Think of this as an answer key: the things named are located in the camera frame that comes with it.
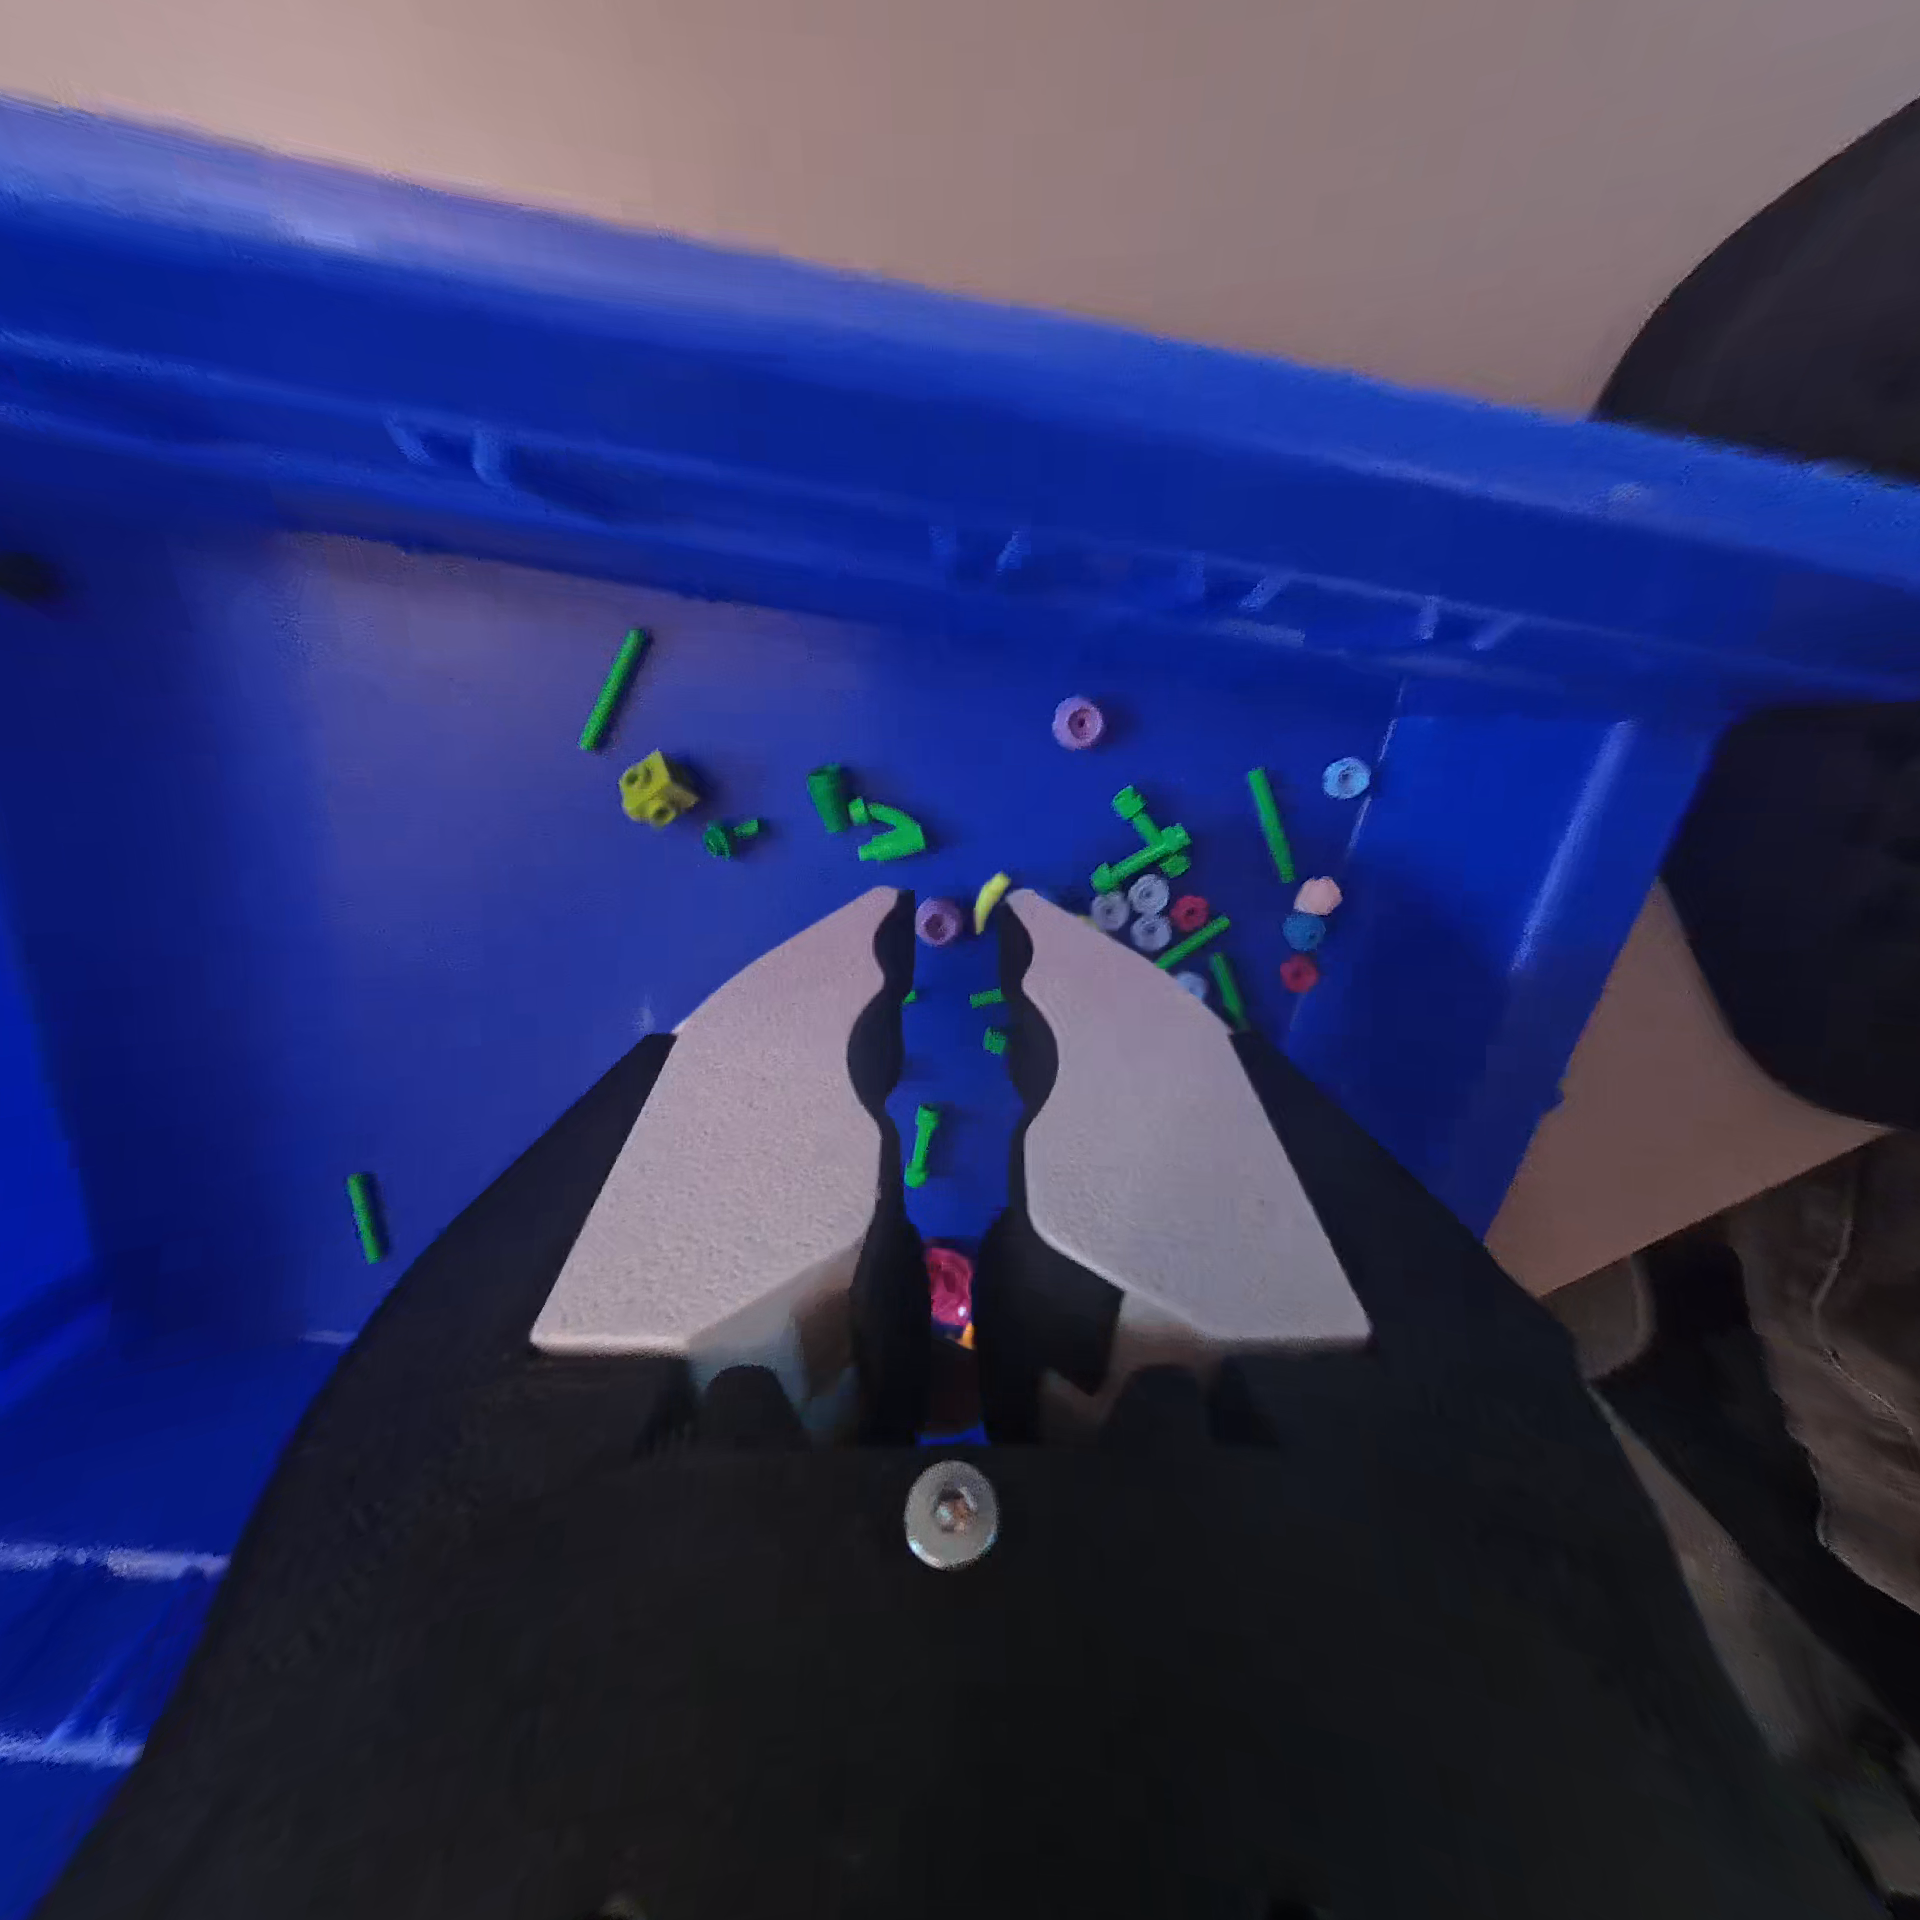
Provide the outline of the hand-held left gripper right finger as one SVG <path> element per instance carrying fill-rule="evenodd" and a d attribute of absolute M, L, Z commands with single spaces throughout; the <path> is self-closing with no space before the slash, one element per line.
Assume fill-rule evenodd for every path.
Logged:
<path fill-rule="evenodd" d="M 1010 1200 L 983 1237 L 983 1419 L 1090 1434 L 1128 1378 L 1361 1352 L 1371 1318 L 1227 1023 L 1094 923 L 998 909 Z"/>

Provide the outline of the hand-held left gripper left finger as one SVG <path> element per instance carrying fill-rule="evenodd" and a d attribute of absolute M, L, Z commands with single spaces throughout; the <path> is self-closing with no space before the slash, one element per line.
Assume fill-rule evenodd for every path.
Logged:
<path fill-rule="evenodd" d="M 533 1318 L 545 1357 L 754 1364 L 814 1428 L 921 1424 L 900 1131 L 914 892 L 873 883 L 734 972 L 662 1063 Z"/>

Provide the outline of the pink toy brick assembly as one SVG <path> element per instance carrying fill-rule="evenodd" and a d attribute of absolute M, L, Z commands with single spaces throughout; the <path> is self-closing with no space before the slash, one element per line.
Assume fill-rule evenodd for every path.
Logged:
<path fill-rule="evenodd" d="M 926 1378 L 925 1444 L 974 1444 L 983 1435 L 983 1385 L 974 1342 L 974 1256 L 957 1244 L 925 1244 L 926 1284 Z"/>

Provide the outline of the scatter of small toy bricks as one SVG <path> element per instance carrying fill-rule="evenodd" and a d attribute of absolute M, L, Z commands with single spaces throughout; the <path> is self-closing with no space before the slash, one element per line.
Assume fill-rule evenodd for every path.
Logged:
<path fill-rule="evenodd" d="M 645 628 L 634 628 L 622 638 L 622 647 L 619 647 L 619 655 L 614 655 L 614 664 L 594 694 L 594 705 L 583 720 L 578 751 L 606 745 L 648 644 L 652 644 L 652 634 Z M 1066 699 L 1059 707 L 1059 720 L 1053 720 L 1053 739 L 1066 745 L 1094 745 L 1096 744 L 1094 699 Z M 671 826 L 679 817 L 685 817 L 699 803 L 699 798 L 689 798 L 685 782 L 679 782 L 679 774 L 671 771 L 671 761 L 662 754 L 645 754 L 619 782 L 622 782 L 622 809 L 634 821 L 652 825 L 652 826 Z M 873 803 L 872 798 L 852 794 L 849 776 L 843 776 L 843 761 L 824 761 L 824 765 L 810 771 L 805 785 L 810 785 L 810 803 L 819 813 L 819 825 L 827 831 L 877 826 L 872 840 L 859 844 L 859 849 L 856 849 L 859 858 L 900 862 L 900 858 L 914 858 L 925 849 L 925 825 L 915 825 L 900 809 Z M 1283 858 L 1283 825 L 1282 825 L 1282 813 L 1271 803 L 1271 789 L 1270 789 L 1265 771 L 1250 771 L 1250 798 L 1259 802 L 1261 836 L 1277 858 L 1277 874 L 1283 877 L 1283 883 L 1293 883 L 1293 865 Z M 1105 862 L 1094 874 L 1094 909 L 1096 909 L 1094 923 L 1100 931 L 1128 926 L 1128 938 L 1142 955 L 1150 955 L 1162 968 L 1172 968 L 1179 956 L 1187 956 L 1202 942 L 1218 938 L 1227 931 L 1227 915 L 1199 918 L 1202 909 L 1187 909 L 1183 899 L 1172 899 L 1172 877 L 1179 877 L 1191 865 L 1191 858 L 1187 858 L 1191 840 L 1183 840 L 1178 848 L 1179 836 L 1172 826 L 1167 826 L 1167 831 L 1145 826 L 1139 789 L 1123 789 L 1114 798 L 1114 817 L 1133 825 L 1133 831 L 1142 836 L 1142 848 L 1139 848 L 1139 855 L 1130 849 L 1123 862 Z M 703 844 L 712 855 L 734 858 L 734 844 L 751 840 L 760 831 L 763 831 L 763 821 L 743 821 L 736 831 L 716 821 L 716 825 L 703 826 Z M 979 890 L 974 909 L 965 915 L 957 915 L 953 899 L 925 899 L 925 909 L 915 915 L 915 936 L 926 946 L 946 946 L 949 938 L 957 938 L 965 931 L 965 923 L 974 923 L 974 936 L 983 936 L 990 915 L 998 910 L 998 905 L 1010 896 L 1010 890 L 1013 890 L 1013 881 L 1006 874 L 990 877 Z M 1154 923 L 1169 938 L 1145 942 L 1145 936 L 1139 931 L 1142 923 Z M 1234 1001 L 1232 964 L 1218 956 L 1218 960 L 1211 960 L 1211 972 L 1218 982 L 1223 1006 L 1232 1010 L 1232 1019 L 1241 1019 L 1247 1006 Z M 905 1184 L 914 1193 L 925 1187 L 925 1180 L 926 1180 L 926 1154 L 933 1154 L 941 1121 L 942 1120 L 933 1104 L 915 1104 L 914 1147 L 905 1157 Z M 357 1224 L 366 1261 L 368 1265 L 386 1261 L 391 1237 L 386 1237 L 386 1219 L 382 1219 L 382 1200 L 378 1200 L 375 1177 L 349 1171 L 347 1193 L 349 1193 L 349 1210 L 352 1210 L 352 1224 Z"/>

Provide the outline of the blue plastic bin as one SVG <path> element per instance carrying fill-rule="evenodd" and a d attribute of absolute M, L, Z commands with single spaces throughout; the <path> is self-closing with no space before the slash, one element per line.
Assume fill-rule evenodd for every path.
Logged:
<path fill-rule="evenodd" d="M 111 1776 L 28 1910 L 1882 1914 L 1485 1244 L 1722 736 L 1869 699 L 1914 485 L 3 100 L 3 1760 Z M 1094 923 L 1123 789 L 1361 1352 L 884 1444 L 533 1350 L 703 1001 Z M 998 910 L 900 1035 L 925 1422 Z"/>

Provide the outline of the grey-brown garment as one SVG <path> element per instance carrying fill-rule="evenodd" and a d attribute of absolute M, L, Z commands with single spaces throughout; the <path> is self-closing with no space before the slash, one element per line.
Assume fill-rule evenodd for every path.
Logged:
<path fill-rule="evenodd" d="M 1768 1752 L 1917 1914 L 1917 1134 L 1544 1301 Z"/>

